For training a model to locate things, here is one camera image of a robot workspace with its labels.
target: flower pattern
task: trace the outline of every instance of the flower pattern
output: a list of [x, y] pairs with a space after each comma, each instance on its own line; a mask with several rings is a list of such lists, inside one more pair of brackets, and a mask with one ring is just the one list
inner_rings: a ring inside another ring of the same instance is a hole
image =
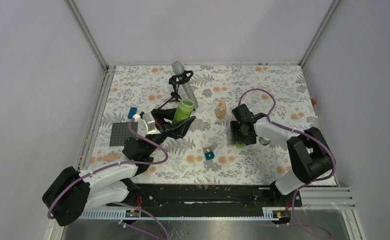
[[[151, 166], [132, 180], [136, 183], [158, 184], [270, 184], [291, 169], [286, 146], [273, 142], [236, 148], [229, 144], [231, 110], [240, 96], [251, 88], [268, 90], [277, 105], [271, 118], [297, 129], [318, 126], [311, 105], [304, 76], [299, 66], [240, 66], [203, 65], [186, 66], [193, 70], [190, 85], [197, 97], [199, 108], [193, 112], [197, 119], [183, 139], [168, 138], [162, 144], [169, 152], [163, 164]], [[173, 75], [171, 66], [117, 66], [107, 98], [101, 125], [96, 138], [89, 168], [114, 161], [122, 155], [122, 147], [109, 147], [112, 123], [127, 122], [130, 107], [138, 112], [150, 112], [169, 98], [172, 87], [168, 79]], [[186, 97], [182, 88], [182, 98]], [[227, 104], [224, 119], [215, 117], [220, 101]], [[263, 92], [250, 92], [242, 100], [254, 112], [267, 113], [272, 100]], [[165, 108], [175, 108], [169, 103]], [[139, 124], [139, 132], [145, 133]], [[202, 148], [217, 143], [215, 158], [206, 161]], [[154, 161], [164, 154], [156, 150]], [[314, 185], [335, 185], [335, 179], [314, 182]]]

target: green bottle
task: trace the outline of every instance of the green bottle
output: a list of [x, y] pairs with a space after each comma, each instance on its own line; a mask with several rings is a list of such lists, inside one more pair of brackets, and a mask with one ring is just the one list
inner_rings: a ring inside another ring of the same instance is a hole
[[176, 113], [174, 114], [171, 124], [179, 123], [190, 117], [193, 111], [193, 102], [190, 99], [182, 99], [177, 106]]

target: white wall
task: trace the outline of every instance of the white wall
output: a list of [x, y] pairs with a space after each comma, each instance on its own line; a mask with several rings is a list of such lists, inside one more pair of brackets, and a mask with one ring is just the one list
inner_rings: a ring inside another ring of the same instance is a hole
[[40, 240], [102, 70], [63, 0], [0, 0], [0, 240]]
[[298, 63], [332, 0], [76, 0], [110, 65]]
[[304, 73], [367, 239], [390, 239], [390, 1], [342, 1]]

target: blue object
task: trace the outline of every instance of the blue object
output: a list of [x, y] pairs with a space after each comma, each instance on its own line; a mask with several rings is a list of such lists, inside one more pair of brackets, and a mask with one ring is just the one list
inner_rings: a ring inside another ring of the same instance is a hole
[[207, 160], [211, 160], [211, 159], [213, 159], [214, 158], [214, 153], [213, 152], [206, 152], [205, 153], [205, 158], [207, 159]]
[[127, 116], [127, 118], [128, 119], [132, 119], [133, 118], [133, 116], [134, 116], [134, 114], [136, 114], [137, 113], [137, 108], [135, 108], [135, 107], [131, 107], [130, 108], [130, 111], [129, 111], [129, 115]]

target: leaf pattern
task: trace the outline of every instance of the leaf pattern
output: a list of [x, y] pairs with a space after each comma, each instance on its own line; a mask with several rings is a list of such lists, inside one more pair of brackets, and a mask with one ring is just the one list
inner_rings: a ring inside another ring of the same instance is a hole
[[[194, 75], [190, 85], [199, 108], [192, 113], [196, 120], [182, 139], [168, 138], [162, 144], [169, 153], [163, 164], [151, 166], [132, 180], [136, 183], [159, 184], [269, 184], [281, 177], [290, 167], [287, 146], [271, 142], [236, 148], [229, 144], [229, 124], [234, 120], [231, 110], [237, 106], [241, 95], [252, 88], [270, 91], [277, 101], [271, 118], [297, 129], [319, 126], [314, 114], [302, 70], [299, 66], [187, 66]], [[109, 147], [112, 123], [127, 122], [130, 107], [138, 113], [150, 112], [170, 97], [172, 91], [168, 79], [173, 75], [171, 66], [116, 66], [108, 94], [100, 128], [96, 137], [90, 168], [107, 164], [105, 155], [121, 156], [122, 147]], [[215, 117], [215, 108], [220, 101], [227, 104], [224, 119]], [[262, 92], [254, 91], [243, 100], [250, 110], [267, 113], [272, 102]], [[168, 108], [175, 108], [170, 103]], [[144, 134], [143, 125], [139, 132]], [[202, 148], [217, 143], [215, 158], [206, 161]], [[154, 161], [164, 154], [155, 150]], [[334, 179], [314, 182], [320, 185], [335, 185]]]

